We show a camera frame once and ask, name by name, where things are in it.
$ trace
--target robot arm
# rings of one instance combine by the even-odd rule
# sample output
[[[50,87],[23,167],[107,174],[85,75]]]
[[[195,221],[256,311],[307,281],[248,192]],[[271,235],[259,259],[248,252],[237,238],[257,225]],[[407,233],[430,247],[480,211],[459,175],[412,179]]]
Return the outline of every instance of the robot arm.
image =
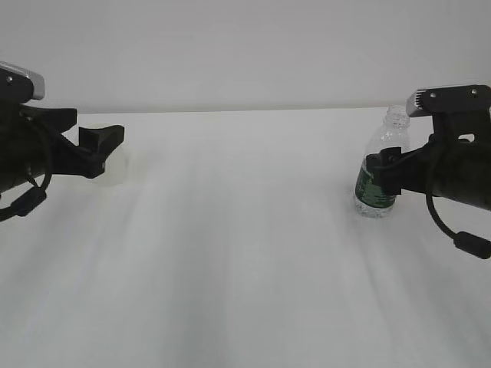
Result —
[[[450,230],[438,216],[433,197],[491,210],[490,107],[491,89],[483,85],[418,90],[407,102],[407,114],[432,116],[434,133],[428,143],[405,154],[394,147],[367,158],[384,193],[423,193],[433,220],[455,246],[483,259],[491,257],[491,242]],[[465,135],[472,135],[473,141]]]
[[[44,97],[44,78],[0,62],[0,193],[24,182],[32,184],[0,221],[26,216],[46,198],[53,175],[92,179],[104,172],[108,156],[124,141],[124,128],[79,128],[79,145],[62,133],[77,123],[75,109],[41,109],[23,105]],[[43,176],[42,184],[35,178]]]

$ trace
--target bottle neck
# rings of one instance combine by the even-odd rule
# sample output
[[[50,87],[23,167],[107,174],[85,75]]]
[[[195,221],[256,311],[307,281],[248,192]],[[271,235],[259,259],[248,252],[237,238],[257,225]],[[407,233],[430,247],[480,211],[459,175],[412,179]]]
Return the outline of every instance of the bottle neck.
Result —
[[[406,114],[406,107],[391,106],[387,110],[384,118],[384,125],[392,129],[405,130],[409,128],[409,116]]]

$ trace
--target plastic bottle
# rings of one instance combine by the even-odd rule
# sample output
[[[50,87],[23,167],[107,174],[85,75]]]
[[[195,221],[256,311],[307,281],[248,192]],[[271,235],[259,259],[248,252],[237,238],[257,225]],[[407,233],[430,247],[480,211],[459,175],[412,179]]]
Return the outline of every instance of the plastic bottle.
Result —
[[[354,190],[354,207],[360,215],[382,218],[389,215],[394,207],[395,195],[385,195],[381,188],[373,184],[373,175],[368,172],[366,157],[379,153],[384,148],[401,147],[402,152],[409,150],[409,116],[404,106],[391,106],[382,126],[371,137],[365,150],[363,163]]]

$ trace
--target clear plastic bottle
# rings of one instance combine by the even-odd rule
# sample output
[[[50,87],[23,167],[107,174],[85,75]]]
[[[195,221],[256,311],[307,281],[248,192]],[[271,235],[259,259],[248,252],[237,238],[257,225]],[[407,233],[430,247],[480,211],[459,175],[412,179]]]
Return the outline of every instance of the clear plastic bottle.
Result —
[[[389,215],[394,207],[395,195],[385,195],[381,188],[373,184],[373,175],[368,172],[366,157],[379,153],[384,148],[401,147],[402,152],[409,150],[409,116],[406,107],[391,106],[384,118],[383,125],[374,133],[365,150],[363,163],[354,190],[354,207],[360,215],[382,218]]]

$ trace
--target bottle label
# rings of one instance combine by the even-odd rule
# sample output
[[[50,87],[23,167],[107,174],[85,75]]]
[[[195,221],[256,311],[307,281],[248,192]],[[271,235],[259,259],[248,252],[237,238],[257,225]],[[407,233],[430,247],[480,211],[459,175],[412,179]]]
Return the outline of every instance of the bottle label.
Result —
[[[361,166],[354,194],[365,205],[376,209],[387,209],[396,202],[396,195],[385,195],[382,188],[374,184],[374,176],[365,165]]]

